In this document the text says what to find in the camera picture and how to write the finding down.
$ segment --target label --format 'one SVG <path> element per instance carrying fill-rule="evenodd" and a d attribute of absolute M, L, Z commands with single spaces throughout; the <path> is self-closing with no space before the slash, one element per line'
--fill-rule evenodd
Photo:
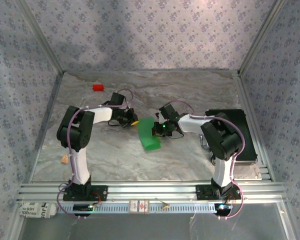
<path fill-rule="evenodd" d="M 149 214 L 149 200 L 130 200 L 129 213 L 130 214 Z"/>
<path fill-rule="evenodd" d="M 24 218 L 47 219 L 57 213 L 57 206 L 54 203 L 46 202 L 23 202 L 19 208 L 20 216 Z"/>

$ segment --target wire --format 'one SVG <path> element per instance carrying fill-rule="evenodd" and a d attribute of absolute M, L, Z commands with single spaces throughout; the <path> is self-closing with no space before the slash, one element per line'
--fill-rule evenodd
<path fill-rule="evenodd" d="M 97 195 L 97 196 L 98 196 L 98 201 L 95 202 L 95 203 L 92 203 L 91 205 L 93 206 L 93 205 L 96 205 L 96 204 L 100 203 L 100 206 L 101 206 L 101 205 L 102 205 L 102 201 L 101 201 L 101 196 L 99 195 L 99 193 L 93 191 L 93 192 L 91 192 L 91 194 L 92 194 L 92 195 Z"/>
<path fill-rule="evenodd" d="M 181 104 L 184 104 L 184 105 L 188 106 L 192 111 L 192 113 L 190 113 L 190 114 L 194 114 L 194 112 L 195 112 L 195 110 L 192 108 L 192 106 L 190 106 L 190 104 L 186 103 L 185 101 L 181 101 L 181 100 L 169 101 L 164 105 L 164 107 L 167 106 L 168 104 L 172 104 L 172 103 L 181 103 Z"/>
<path fill-rule="evenodd" d="M 230 196 L 232 196 L 232 197 L 233 197 L 233 200 L 236 201 L 235 196 L 234 196 L 231 192 L 229 192 L 229 194 L 227 195 L 227 198 L 226 198 L 224 204 L 227 204 L 227 202 L 230 200 Z"/>
<path fill-rule="evenodd" d="M 62 184 L 67 185 L 65 182 L 61 183 L 61 184 L 58 186 L 59 191 L 61 191 L 60 187 L 61 187 Z"/>
<path fill-rule="evenodd" d="M 241 138 L 241 142 L 242 142 L 242 147 L 241 149 L 235 153 L 233 156 L 232 156 L 232 162 L 231 162 L 231 168 L 230 168 L 230 179 L 231 179 L 231 182 L 232 184 L 236 185 L 238 187 L 238 189 L 240 190 L 240 194 L 241 194 L 241 204 L 240 204 L 240 207 L 239 207 L 239 210 L 231 215 L 231 216 L 227 216 L 226 218 L 233 218 L 235 217 L 236 215 L 238 215 L 238 213 L 240 213 L 241 209 L 243 208 L 243 205 L 244 205 L 244 193 L 243 193 L 243 190 L 242 188 L 239 186 L 239 184 L 237 184 L 235 181 L 234 181 L 234 168 L 235 168 L 235 163 L 236 163 L 236 159 L 237 159 L 237 156 L 239 156 L 245 149 L 245 146 L 246 146 L 246 141 L 245 141 L 245 137 L 243 135 L 243 133 L 240 131 L 240 129 L 235 125 L 233 124 L 231 121 L 227 120 L 227 119 L 224 119 L 222 117 L 218 117 L 218 116 L 194 116 L 194 115 L 189 115 L 191 119 L 197 119 L 197 120 L 212 120 L 212 119 L 215 119 L 215 120 L 219 120 L 219 121 L 222 121 L 228 125 L 230 125 L 231 127 L 233 127 L 236 132 L 239 134 L 240 138 Z"/>
<path fill-rule="evenodd" d="M 168 136 L 168 138 L 170 138 L 170 139 L 182 139 L 185 136 L 182 132 L 178 132 L 178 133 L 180 133 L 182 136 L 180 136 L 180 137 L 170 137 L 170 136 Z"/>
<path fill-rule="evenodd" d="M 67 142 L 67 147 L 69 148 L 69 156 L 70 156 L 70 164 L 71 164 L 71 170 L 72 170 L 72 178 L 71 178 L 71 181 L 66 185 L 64 186 L 57 194 L 56 196 L 56 202 L 59 206 L 59 208 L 66 214 L 68 215 L 69 217 L 71 218 L 75 218 L 75 219 L 80 219 L 80 216 L 76 216 L 74 214 L 71 214 L 69 213 L 67 210 L 65 210 L 62 205 L 60 204 L 60 200 L 59 200 L 59 197 L 61 195 L 61 193 L 64 193 L 65 192 L 65 189 L 69 188 L 73 183 L 74 183 L 74 180 L 75 180 L 75 175 L 77 174 L 76 173 L 76 167 L 75 167 L 75 160 L 73 158 L 73 149 L 71 148 L 71 142 L 70 142 L 70 129 L 71 129 L 71 126 L 75 120 L 75 118 L 77 117 L 77 115 L 79 113 L 81 113 L 82 111 L 85 111 L 85 110 L 88 110 L 88 109 L 97 109 L 97 108 L 121 108 L 121 107 L 124 107 L 125 105 L 122 104 L 122 105 L 98 105 L 96 107 L 84 107 L 84 108 L 81 108 L 79 110 L 77 110 L 72 118 L 70 119 L 70 122 L 69 122 L 69 125 L 68 125 L 68 128 L 67 128 L 67 131 L 66 131 L 66 142 Z"/>
<path fill-rule="evenodd" d="M 124 109 L 124 111 L 125 110 L 127 110 L 129 107 L 128 107 L 128 102 L 127 102 L 127 98 L 126 98 L 126 96 L 124 96 L 124 100 L 125 100 L 125 104 L 126 104 L 126 108 Z M 121 125 L 120 124 L 110 124 L 110 122 L 111 122 L 112 120 L 109 120 L 108 121 L 108 125 L 110 126 L 110 127 L 120 127 Z"/>
<path fill-rule="evenodd" d="M 134 95 L 134 93 L 133 93 L 130 89 L 128 89 L 128 88 L 122 88 L 122 89 L 120 89 L 119 91 L 117 91 L 116 93 L 118 94 L 118 93 L 120 93 L 120 92 L 122 92 L 122 91 L 128 91 L 128 92 L 131 94 L 131 99 L 130 99 L 128 102 L 127 102 L 127 99 L 125 100 L 126 106 L 128 106 L 128 104 L 131 104 L 132 101 L 134 100 L 135 95 Z"/>

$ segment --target glass panel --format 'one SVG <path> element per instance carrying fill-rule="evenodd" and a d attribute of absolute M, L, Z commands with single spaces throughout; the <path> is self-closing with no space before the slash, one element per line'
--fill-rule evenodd
<path fill-rule="evenodd" d="M 246 204 L 240 214 L 94 214 L 87 220 L 58 214 L 26 219 L 19 240 L 285 240 L 277 205 Z"/>

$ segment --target black mounting plate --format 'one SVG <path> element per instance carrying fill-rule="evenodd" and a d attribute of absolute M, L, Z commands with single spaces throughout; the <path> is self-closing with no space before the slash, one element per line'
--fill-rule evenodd
<path fill-rule="evenodd" d="M 233 185 L 224 196 L 218 197 L 215 193 L 215 189 L 212 185 L 196 185 L 195 186 L 196 199 L 200 200 L 220 200 L 227 199 L 229 195 L 232 195 L 235 200 L 241 199 L 240 190 L 236 185 Z"/>
<path fill-rule="evenodd" d="M 230 121 L 240 129 L 244 136 L 245 148 L 243 152 L 237 157 L 235 165 L 255 164 L 258 159 L 245 112 L 241 109 L 209 109 L 205 112 L 207 116 L 215 116 L 219 113 L 225 113 Z"/>
<path fill-rule="evenodd" d="M 91 185 L 91 191 L 88 197 L 83 197 L 82 195 L 74 194 L 71 186 L 64 190 L 63 201 L 65 202 L 98 202 L 99 196 L 101 201 L 106 201 L 108 196 L 108 186 L 106 185 Z"/>

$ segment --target red block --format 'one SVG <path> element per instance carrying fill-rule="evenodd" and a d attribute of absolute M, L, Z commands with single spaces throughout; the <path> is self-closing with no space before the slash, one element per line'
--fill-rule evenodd
<path fill-rule="evenodd" d="M 95 92 L 102 92 L 105 89 L 105 87 L 103 84 L 93 84 L 92 89 Z"/>

